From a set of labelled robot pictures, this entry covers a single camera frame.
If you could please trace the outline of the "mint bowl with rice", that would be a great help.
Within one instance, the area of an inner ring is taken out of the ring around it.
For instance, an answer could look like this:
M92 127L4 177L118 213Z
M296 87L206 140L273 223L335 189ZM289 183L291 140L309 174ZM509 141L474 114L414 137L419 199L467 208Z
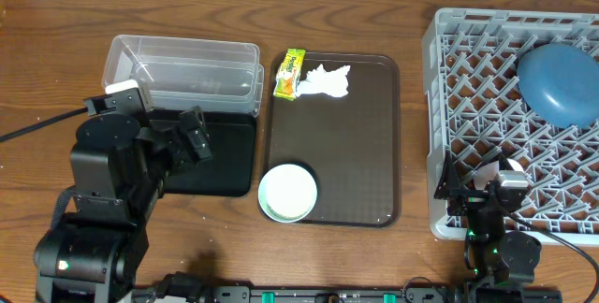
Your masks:
M314 208L318 189L313 174L303 166L282 164L270 169L258 185L258 203L267 217L291 224Z

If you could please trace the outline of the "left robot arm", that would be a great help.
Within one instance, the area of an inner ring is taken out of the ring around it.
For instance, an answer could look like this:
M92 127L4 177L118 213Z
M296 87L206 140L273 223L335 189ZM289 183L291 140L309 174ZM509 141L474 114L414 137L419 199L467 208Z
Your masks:
M37 244L38 302L119 302L135 288L146 225L167 178L210 157L200 108L112 112L76 133L73 186Z

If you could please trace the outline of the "green yellow snack wrapper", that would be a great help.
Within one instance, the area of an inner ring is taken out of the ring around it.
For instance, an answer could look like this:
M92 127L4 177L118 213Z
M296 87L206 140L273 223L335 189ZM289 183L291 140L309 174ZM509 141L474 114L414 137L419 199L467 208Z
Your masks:
M273 96L293 101L297 98L301 68L306 50L288 49L275 76Z

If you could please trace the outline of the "blue plate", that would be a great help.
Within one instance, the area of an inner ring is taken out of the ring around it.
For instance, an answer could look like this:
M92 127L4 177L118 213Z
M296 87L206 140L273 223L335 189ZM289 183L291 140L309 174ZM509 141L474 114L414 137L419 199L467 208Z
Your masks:
M527 52L517 69L519 91L543 120L586 128L598 119L598 62L574 46L551 43Z

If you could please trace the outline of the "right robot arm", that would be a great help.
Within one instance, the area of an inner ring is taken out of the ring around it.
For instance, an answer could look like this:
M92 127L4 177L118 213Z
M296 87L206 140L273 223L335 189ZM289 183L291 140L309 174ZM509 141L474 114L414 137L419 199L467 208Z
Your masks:
M501 157L500 169L483 189L469 188L449 155L433 197L446 202L446 213L467 221L464 262L475 272L448 299L449 302L535 303L561 302L557 290L531 289L540 261L541 242L526 233L508 232L504 217L520 209L529 193L525 174Z

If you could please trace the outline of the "white tissue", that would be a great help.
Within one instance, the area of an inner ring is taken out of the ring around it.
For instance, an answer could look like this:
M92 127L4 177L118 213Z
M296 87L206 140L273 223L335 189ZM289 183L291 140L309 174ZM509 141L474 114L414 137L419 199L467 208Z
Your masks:
M327 71L323 65L309 71L306 78L298 84L296 97L307 94L326 94L334 98L348 95L347 75L351 69L350 65L344 65L338 69Z

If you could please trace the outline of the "pale pink cup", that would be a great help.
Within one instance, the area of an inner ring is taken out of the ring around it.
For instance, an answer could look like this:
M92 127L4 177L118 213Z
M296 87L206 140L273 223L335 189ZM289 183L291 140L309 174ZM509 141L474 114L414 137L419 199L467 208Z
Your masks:
M508 158L507 163L513 170L520 171L520 172L524 171L524 168L522 167L522 165L516 160ZM490 180L493 180L495 178L495 176L499 170L500 170L500 161L499 160L494 161L492 163L488 163L488 164L480 167L475 172L475 175L474 175L474 186L475 186L476 190L484 190L486 187L486 184Z

